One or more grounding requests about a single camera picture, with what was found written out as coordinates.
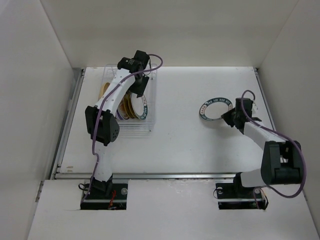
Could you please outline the white plate green rim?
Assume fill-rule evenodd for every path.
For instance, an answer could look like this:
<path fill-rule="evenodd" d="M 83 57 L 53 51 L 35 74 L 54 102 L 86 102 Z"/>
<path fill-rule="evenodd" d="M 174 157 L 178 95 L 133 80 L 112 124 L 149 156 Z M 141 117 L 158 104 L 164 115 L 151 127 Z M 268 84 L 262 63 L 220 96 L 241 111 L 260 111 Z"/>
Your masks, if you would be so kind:
<path fill-rule="evenodd" d="M 222 115 L 233 108 L 231 100 L 225 97 L 214 97 L 204 102 L 199 109 L 199 117 L 207 122 L 222 119 Z"/>
<path fill-rule="evenodd" d="M 138 96 L 135 93 L 130 95 L 133 112 L 139 120 L 145 120 L 148 115 L 148 104 L 145 95 Z"/>

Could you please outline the yellow plastic plate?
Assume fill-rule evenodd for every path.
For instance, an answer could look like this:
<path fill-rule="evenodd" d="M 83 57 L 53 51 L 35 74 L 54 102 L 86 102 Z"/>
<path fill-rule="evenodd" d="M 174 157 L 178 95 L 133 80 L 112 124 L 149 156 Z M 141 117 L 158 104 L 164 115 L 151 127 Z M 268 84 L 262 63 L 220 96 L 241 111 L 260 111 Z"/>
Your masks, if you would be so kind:
<path fill-rule="evenodd" d="M 101 88 L 100 88 L 100 92 L 98 95 L 98 100 L 100 100 L 103 95 L 105 94 L 105 92 L 107 91 L 108 87 L 109 87 L 110 83 L 109 82 L 105 82 L 104 84 L 102 84 Z"/>

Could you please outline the amber yellow patterned plate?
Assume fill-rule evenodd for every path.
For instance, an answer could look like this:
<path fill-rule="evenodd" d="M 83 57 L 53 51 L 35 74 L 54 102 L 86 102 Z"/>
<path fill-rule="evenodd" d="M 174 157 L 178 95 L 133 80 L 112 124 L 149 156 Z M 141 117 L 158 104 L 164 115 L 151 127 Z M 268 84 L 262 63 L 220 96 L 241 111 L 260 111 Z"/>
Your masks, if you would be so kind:
<path fill-rule="evenodd" d="M 130 109 L 130 105 L 129 105 L 129 96 L 128 94 L 126 93 L 125 96 L 124 96 L 124 108 L 127 112 L 127 115 L 129 116 L 130 119 L 135 119 L 131 109 Z"/>

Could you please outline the white plate orange sunburst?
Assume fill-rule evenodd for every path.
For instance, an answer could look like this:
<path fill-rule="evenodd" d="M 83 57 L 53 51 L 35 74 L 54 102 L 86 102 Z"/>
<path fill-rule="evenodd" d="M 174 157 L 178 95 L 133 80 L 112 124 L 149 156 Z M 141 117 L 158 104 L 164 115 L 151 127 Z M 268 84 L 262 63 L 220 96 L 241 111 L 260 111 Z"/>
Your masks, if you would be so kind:
<path fill-rule="evenodd" d="M 130 117 L 129 117 L 126 109 L 125 109 L 125 102 L 124 102 L 123 99 L 120 101 L 120 104 L 119 104 L 119 106 L 118 106 L 118 108 L 117 108 L 117 112 L 118 112 L 118 115 L 119 115 L 123 120 L 129 120 L 129 119 L 130 119 Z"/>

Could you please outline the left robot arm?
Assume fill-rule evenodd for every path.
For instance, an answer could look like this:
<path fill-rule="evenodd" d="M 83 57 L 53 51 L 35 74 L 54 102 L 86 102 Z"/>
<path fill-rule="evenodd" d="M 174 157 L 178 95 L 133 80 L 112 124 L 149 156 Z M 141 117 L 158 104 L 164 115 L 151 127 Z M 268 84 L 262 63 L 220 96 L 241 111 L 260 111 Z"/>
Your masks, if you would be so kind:
<path fill-rule="evenodd" d="M 116 120 L 116 112 L 125 94 L 130 91 L 142 97 L 149 77 L 144 76 L 150 55 L 144 51 L 136 51 L 133 58 L 122 58 L 109 86 L 94 106 L 85 109 L 87 132 L 92 139 L 91 151 L 96 156 L 96 163 L 90 178 L 84 199 L 94 194 L 107 198 L 112 192 L 112 163 L 106 156 L 106 147 L 114 142 L 120 126 Z"/>

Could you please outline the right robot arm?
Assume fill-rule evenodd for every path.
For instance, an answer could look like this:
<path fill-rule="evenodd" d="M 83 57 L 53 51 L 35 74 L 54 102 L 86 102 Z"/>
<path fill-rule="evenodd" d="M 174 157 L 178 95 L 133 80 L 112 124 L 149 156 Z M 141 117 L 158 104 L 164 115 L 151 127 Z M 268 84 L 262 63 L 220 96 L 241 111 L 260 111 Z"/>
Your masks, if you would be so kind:
<path fill-rule="evenodd" d="M 261 167 L 238 172 L 233 178 L 232 193 L 243 197 L 250 190 L 267 187 L 286 199 L 297 197 L 306 182 L 306 162 L 299 142 L 263 125 L 252 117 L 254 101 L 237 98 L 235 107 L 221 117 L 262 150 Z"/>

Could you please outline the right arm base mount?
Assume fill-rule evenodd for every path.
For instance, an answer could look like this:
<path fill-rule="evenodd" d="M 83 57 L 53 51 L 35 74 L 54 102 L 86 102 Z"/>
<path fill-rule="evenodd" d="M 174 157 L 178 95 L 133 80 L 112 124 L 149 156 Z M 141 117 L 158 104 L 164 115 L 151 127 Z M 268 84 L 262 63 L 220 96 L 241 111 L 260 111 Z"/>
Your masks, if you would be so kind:
<path fill-rule="evenodd" d="M 213 196 L 219 210 L 264 211 L 269 205 L 268 198 L 259 188 L 236 188 L 231 182 L 216 182 Z"/>

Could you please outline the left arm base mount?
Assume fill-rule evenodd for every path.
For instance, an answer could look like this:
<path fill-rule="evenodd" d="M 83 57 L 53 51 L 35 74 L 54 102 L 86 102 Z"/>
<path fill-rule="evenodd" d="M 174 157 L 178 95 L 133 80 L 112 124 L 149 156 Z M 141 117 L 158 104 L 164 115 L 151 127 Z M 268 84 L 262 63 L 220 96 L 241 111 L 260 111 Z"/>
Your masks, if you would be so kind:
<path fill-rule="evenodd" d="M 101 193 L 91 188 L 91 192 L 80 203 L 81 210 L 126 210 L 127 209 L 128 184 L 113 183 L 108 193 Z"/>

